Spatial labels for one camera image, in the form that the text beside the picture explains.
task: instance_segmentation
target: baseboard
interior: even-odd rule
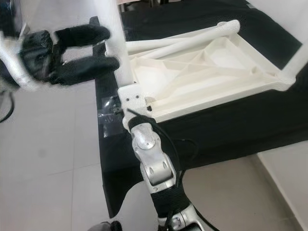
[[[284,209],[287,211],[288,214],[294,215],[295,219],[293,219],[294,221],[293,225],[295,227],[295,230],[296,231],[308,231],[305,224],[300,220],[297,214],[297,211],[295,210],[294,206],[288,199],[279,181],[276,179],[275,175],[269,170],[268,168],[269,166],[266,160],[263,158],[262,154],[252,155],[250,158],[251,158],[253,165],[256,167],[256,170],[258,170],[258,172],[264,176],[266,181],[269,183],[269,185],[272,187],[272,189],[276,193],[279,203],[281,203],[281,205],[284,207]]]

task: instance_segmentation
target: white tube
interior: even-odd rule
[[[111,37],[106,41],[106,55],[115,56],[120,61],[120,67],[115,71],[118,87],[133,84],[133,74],[116,0],[94,0],[94,4],[100,24],[111,33]]]
[[[281,74],[294,78],[308,62],[308,41],[306,41],[284,67]]]
[[[170,46],[174,43],[184,41],[186,38],[166,38],[142,41],[129,41],[126,42],[128,52],[138,52],[144,50],[153,50],[156,48]]]
[[[173,54],[179,51],[183,51],[185,49],[189,49],[198,45],[201,45],[204,42],[228,36],[232,34],[236,34],[240,31],[240,22],[238,20],[232,20],[226,23],[219,23],[216,28],[208,30],[200,35],[196,35],[191,38],[187,38],[182,42],[175,43],[173,45],[161,48],[157,51],[151,52],[142,56],[142,58],[149,59],[158,59],[164,57],[169,54]]]

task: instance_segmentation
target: tiled floor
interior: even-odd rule
[[[95,15],[88,0],[22,2],[33,29],[55,30]],[[72,51],[67,57],[89,52]],[[94,82],[20,91],[15,97],[14,115],[0,125],[0,231],[86,231],[108,220]],[[292,214],[249,158],[190,170],[184,185],[200,212],[221,230],[295,230]],[[124,231],[156,230],[156,212],[143,183],[129,191],[117,219]]]

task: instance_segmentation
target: white wall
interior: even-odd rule
[[[248,0],[299,41],[308,39],[308,0]]]
[[[248,1],[299,41],[308,39],[308,0]],[[308,142],[262,152],[259,157],[308,231]]]

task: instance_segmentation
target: table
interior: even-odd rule
[[[188,0],[122,14],[127,40],[160,39],[232,19],[241,23],[240,36],[278,68],[283,68],[301,45],[244,0]],[[98,21],[92,18],[91,23]],[[95,47],[94,54],[103,50],[103,46]],[[308,140],[307,75],[308,65],[286,92],[270,90],[160,123],[170,137],[198,143],[199,153],[193,161],[188,161],[193,155],[191,145],[175,144],[181,168],[209,165]],[[128,190],[143,180],[131,136],[122,128],[122,117],[106,106],[106,102],[120,105],[116,90],[113,75],[96,79],[103,187],[110,217],[119,212]],[[167,144],[163,151],[169,151]]]

